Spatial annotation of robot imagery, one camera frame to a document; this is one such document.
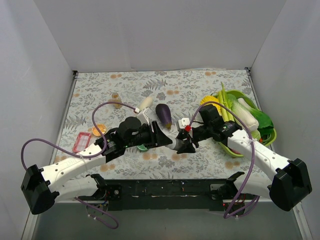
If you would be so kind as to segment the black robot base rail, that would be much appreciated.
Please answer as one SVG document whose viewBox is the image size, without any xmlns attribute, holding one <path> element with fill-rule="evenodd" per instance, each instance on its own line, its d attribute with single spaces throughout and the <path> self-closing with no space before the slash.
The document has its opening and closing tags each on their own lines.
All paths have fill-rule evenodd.
<svg viewBox="0 0 320 240">
<path fill-rule="evenodd" d="M 95 193 L 82 193 L 79 198 L 107 202 L 109 211 L 223 211 L 223 201 L 237 192 L 228 179 L 104 179 Z"/>
</svg>

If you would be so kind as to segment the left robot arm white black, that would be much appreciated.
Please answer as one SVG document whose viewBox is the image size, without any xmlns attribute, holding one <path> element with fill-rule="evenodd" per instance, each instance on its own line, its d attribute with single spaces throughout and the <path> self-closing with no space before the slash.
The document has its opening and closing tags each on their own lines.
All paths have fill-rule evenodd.
<svg viewBox="0 0 320 240">
<path fill-rule="evenodd" d="M 124 155 L 127 148 L 139 145 L 147 149 L 172 147 L 175 143 L 162 132 L 156 121 L 141 123 L 136 117 L 128 117 L 78 155 L 56 164 L 28 167 L 21 190 L 31 213 L 38 215 L 50 209 L 63 195 L 69 180 Z"/>
</svg>

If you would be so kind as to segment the white vitamin B bottle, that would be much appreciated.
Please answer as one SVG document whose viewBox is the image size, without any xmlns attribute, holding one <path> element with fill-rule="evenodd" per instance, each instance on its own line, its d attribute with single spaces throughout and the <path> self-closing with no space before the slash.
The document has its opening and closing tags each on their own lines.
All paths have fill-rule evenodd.
<svg viewBox="0 0 320 240">
<path fill-rule="evenodd" d="M 169 148 L 169 149 L 171 149 L 171 150 L 178 151 L 178 150 L 181 149 L 184 145 L 185 145 L 185 143 L 184 143 L 183 140 L 173 138 L 173 139 L 172 139 L 172 143 L 166 145 L 166 147 Z"/>
</svg>

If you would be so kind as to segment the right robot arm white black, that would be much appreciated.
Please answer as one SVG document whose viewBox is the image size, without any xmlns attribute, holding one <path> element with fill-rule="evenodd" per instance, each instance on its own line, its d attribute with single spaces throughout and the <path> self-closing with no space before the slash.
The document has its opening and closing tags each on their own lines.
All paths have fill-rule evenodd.
<svg viewBox="0 0 320 240">
<path fill-rule="evenodd" d="M 297 158 L 290 160 L 281 156 L 258 141 L 252 139 L 243 127 L 234 121 L 224 121 L 217 108 L 208 104 L 197 109 L 203 124 L 192 127 L 188 118 L 177 122 L 178 139 L 183 145 L 177 151 L 195 153 L 199 142 L 212 138 L 226 147 L 251 159 L 251 166 L 257 166 L 268 177 L 254 178 L 238 172 L 227 179 L 226 192 L 232 199 L 243 194 L 268 198 L 281 210 L 290 211 L 312 192 L 312 185 L 305 162 Z"/>
</svg>

